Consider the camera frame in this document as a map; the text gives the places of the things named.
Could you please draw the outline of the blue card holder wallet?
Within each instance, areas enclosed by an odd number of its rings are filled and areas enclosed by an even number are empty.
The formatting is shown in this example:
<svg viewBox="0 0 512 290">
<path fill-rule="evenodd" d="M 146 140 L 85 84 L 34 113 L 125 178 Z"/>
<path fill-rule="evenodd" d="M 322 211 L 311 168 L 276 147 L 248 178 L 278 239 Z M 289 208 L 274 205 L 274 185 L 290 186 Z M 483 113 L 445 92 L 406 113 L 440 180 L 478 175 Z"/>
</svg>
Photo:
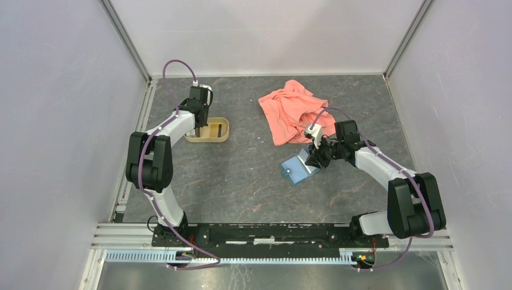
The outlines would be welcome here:
<svg viewBox="0 0 512 290">
<path fill-rule="evenodd" d="M 280 164 L 283 178 L 288 180 L 292 186 L 298 185 L 320 171 L 317 167 L 306 165 L 308 157 L 309 151 L 303 147 L 297 155 Z"/>
</svg>

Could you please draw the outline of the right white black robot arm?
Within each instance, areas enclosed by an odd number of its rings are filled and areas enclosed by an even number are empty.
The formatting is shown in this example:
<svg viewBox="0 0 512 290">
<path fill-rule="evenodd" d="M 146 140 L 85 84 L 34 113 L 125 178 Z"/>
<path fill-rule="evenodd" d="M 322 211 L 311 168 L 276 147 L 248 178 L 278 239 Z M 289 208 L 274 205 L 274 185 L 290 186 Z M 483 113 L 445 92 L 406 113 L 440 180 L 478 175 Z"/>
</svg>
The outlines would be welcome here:
<svg viewBox="0 0 512 290">
<path fill-rule="evenodd" d="M 321 125 L 310 124 L 304 135 L 312 141 L 306 166 L 324 169 L 333 160 L 344 160 L 364 171 L 387 191 L 385 211 L 355 216 L 349 229 L 349 240 L 363 247 L 374 235 L 392 235 L 399 239 L 428 238 L 446 227 L 436 178 L 431 173 L 409 170 L 367 140 L 353 120 L 335 123 L 336 138 L 324 135 Z"/>
</svg>

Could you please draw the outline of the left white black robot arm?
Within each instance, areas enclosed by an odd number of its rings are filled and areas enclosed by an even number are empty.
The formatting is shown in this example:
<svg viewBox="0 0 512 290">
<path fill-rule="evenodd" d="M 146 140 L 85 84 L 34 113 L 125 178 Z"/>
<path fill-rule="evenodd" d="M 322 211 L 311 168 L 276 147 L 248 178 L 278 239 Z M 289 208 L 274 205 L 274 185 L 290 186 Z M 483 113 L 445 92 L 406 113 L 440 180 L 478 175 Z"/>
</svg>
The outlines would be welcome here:
<svg viewBox="0 0 512 290">
<path fill-rule="evenodd" d="M 210 86 L 191 86 L 189 97 L 167 119 L 129 138 L 126 179 L 147 197 L 158 224 L 168 229 L 166 237 L 175 246 L 185 245 L 190 231 L 170 185 L 174 172 L 172 147 L 187 133 L 207 125 L 213 95 Z"/>
</svg>

